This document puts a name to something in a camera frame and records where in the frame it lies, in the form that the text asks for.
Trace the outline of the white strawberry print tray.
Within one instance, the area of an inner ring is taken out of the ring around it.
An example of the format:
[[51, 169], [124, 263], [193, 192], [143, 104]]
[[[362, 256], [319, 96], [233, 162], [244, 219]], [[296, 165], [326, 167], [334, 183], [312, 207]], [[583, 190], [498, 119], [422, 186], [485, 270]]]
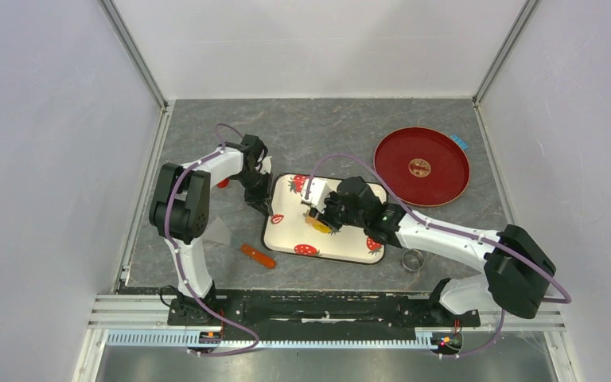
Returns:
[[271, 250], [311, 258], [348, 263], [375, 264], [385, 247], [368, 237], [362, 228], [344, 226], [338, 232], [323, 233], [306, 222], [308, 208], [301, 192], [308, 176], [284, 173], [274, 183], [272, 209], [263, 230], [263, 245]]

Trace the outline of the yellow dough piece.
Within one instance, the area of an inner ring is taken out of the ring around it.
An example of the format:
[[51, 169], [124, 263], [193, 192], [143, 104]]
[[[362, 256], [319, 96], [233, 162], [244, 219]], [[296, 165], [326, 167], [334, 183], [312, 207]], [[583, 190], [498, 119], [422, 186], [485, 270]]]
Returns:
[[312, 223], [312, 227], [314, 229], [316, 229], [317, 231], [319, 231], [321, 233], [325, 233], [325, 234], [329, 234], [332, 231], [332, 229], [330, 227], [328, 227], [326, 224], [322, 224], [320, 222]]

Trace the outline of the wooden dough roller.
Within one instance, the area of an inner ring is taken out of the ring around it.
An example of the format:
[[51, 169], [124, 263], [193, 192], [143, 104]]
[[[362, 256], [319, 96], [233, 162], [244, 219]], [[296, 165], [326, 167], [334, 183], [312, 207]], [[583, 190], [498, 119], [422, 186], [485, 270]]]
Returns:
[[321, 221], [318, 220], [318, 212], [316, 210], [308, 211], [307, 213], [304, 214], [304, 217], [305, 217], [305, 222], [311, 227], [312, 227], [312, 223], [314, 222], [322, 223]]

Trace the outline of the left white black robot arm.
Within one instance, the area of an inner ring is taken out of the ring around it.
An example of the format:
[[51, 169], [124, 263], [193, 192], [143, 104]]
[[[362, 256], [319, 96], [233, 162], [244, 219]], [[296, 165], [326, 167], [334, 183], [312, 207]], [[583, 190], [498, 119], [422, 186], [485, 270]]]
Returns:
[[272, 171], [268, 149], [257, 136], [224, 142], [213, 152], [185, 164], [166, 163], [158, 173], [149, 222], [166, 241], [177, 272], [177, 303], [200, 325], [216, 319], [218, 305], [201, 237], [208, 226], [212, 187], [228, 179], [244, 187], [244, 201], [272, 216]]

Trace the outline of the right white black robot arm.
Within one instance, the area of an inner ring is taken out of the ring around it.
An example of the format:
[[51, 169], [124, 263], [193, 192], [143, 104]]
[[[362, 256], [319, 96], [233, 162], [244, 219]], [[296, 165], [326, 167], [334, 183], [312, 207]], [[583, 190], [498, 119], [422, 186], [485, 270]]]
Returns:
[[346, 178], [334, 187], [320, 179], [309, 181], [302, 202], [310, 206], [309, 216], [320, 230], [359, 228], [382, 246], [428, 251], [477, 271], [476, 276], [445, 279], [435, 287], [427, 312], [439, 325], [491, 305], [532, 319], [548, 300], [555, 265], [519, 226], [480, 230], [433, 220], [404, 205], [381, 201], [362, 177]]

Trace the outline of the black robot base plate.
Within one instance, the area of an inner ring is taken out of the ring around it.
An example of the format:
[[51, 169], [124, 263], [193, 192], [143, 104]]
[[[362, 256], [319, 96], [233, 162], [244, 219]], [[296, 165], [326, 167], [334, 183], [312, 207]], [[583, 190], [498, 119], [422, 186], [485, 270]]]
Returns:
[[221, 289], [205, 307], [179, 292], [161, 301], [169, 326], [226, 341], [409, 340], [416, 328], [481, 325], [478, 311], [452, 314], [426, 293]]

